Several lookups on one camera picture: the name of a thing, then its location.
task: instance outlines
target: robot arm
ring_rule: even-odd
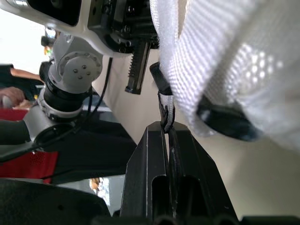
[[[11,143],[1,135],[1,144],[7,144],[0,146],[1,162],[54,142],[71,131],[82,111],[83,100],[90,94],[91,83],[102,71],[103,55],[78,37],[61,35],[54,44],[53,56],[53,63],[44,64],[45,87],[24,119],[0,121],[5,136],[9,134],[11,140],[18,140]]]

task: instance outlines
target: red object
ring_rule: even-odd
[[[27,111],[0,109],[0,119],[17,121],[22,120]],[[27,153],[19,158],[0,165],[1,178],[28,178],[41,179],[54,173],[58,152],[37,152],[35,155]]]

